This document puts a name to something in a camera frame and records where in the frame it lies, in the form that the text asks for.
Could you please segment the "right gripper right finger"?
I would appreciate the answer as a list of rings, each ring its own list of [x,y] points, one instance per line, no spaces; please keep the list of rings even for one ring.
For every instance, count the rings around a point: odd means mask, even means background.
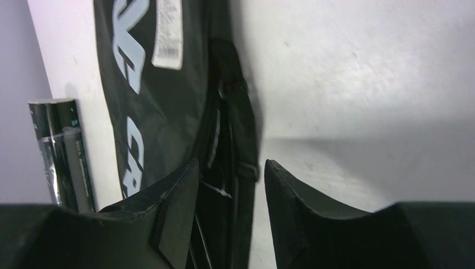
[[[278,268],[473,268],[474,203],[397,202],[367,212],[267,160]]]

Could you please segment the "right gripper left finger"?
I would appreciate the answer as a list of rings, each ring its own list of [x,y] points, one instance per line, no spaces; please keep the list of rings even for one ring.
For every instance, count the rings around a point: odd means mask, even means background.
[[[1,206],[2,268],[185,268],[199,185],[191,160],[96,213]]]

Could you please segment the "black Crossway racket bag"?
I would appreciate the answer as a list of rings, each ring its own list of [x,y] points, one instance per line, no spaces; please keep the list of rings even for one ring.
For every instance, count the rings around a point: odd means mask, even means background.
[[[191,268],[248,268],[257,127],[229,1],[94,1],[122,196],[199,162]]]

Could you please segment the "black shuttlecock tube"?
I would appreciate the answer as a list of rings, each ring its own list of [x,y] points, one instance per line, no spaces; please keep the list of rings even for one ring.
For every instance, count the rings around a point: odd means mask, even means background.
[[[75,99],[28,103],[52,202],[79,213],[96,211]]]

